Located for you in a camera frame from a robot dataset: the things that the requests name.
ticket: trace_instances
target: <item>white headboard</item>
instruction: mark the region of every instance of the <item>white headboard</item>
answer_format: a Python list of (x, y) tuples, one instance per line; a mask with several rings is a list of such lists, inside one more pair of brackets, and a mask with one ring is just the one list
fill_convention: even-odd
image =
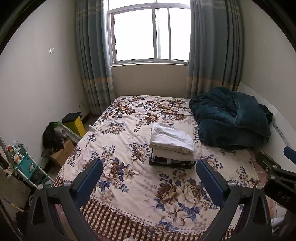
[(241, 82), (237, 91), (254, 96), (259, 104), (265, 105), (269, 111), (273, 113), (270, 140), (260, 150), (264, 151), (276, 161), (282, 169), (296, 172), (296, 165), (283, 154), (283, 150), (286, 146), (296, 150), (296, 131), (273, 105), (253, 89)]

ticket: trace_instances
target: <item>blue gray curtain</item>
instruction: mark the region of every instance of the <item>blue gray curtain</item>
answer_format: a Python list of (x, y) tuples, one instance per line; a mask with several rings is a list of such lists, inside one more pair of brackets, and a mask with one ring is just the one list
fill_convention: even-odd
[(107, 41), (106, 1), (77, 0), (76, 37), (90, 111), (101, 115), (114, 98)]
[(191, 37), (186, 97), (216, 86), (235, 91), (243, 52), (238, 0), (191, 0)]

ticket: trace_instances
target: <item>folded clothes stack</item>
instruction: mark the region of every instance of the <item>folded clothes stack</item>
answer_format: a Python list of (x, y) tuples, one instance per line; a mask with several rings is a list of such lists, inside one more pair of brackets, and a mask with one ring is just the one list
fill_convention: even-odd
[(151, 165), (191, 168), (195, 164), (191, 136), (173, 126), (155, 123), (149, 148)]

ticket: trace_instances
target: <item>bolt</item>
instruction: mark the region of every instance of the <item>bolt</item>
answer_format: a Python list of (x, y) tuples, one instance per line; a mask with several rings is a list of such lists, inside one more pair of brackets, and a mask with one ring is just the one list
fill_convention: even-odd
[(42, 184), (39, 184), (38, 186), (37, 186), (37, 189), (38, 190), (41, 190), (41, 189), (43, 189), (44, 188), (44, 186), (42, 185)]
[(259, 189), (259, 190), (261, 190), (263, 187), (262, 187), (261, 184), (257, 184), (257, 185), (256, 185), (256, 188)]
[(229, 186), (234, 187), (236, 185), (235, 181), (230, 180), (227, 182)]
[(64, 182), (65, 187), (71, 186), (71, 184), (72, 184), (72, 181), (69, 181), (69, 180)]

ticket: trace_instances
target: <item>bed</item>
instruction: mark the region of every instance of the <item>bed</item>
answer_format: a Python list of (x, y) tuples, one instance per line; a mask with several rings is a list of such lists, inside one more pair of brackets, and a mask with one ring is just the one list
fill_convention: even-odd
[[(208, 163), (226, 180), (253, 187), (258, 177), (249, 151), (227, 151), (200, 143), (189, 99), (121, 96), (100, 116), (61, 168), (54, 186), (74, 180), (101, 159), (104, 172), (81, 212), (99, 237), (107, 240), (197, 240), (219, 211), (195, 168), (149, 165), (150, 129), (155, 122), (190, 134), (194, 157)], [(242, 207), (224, 239), (231, 236)]]

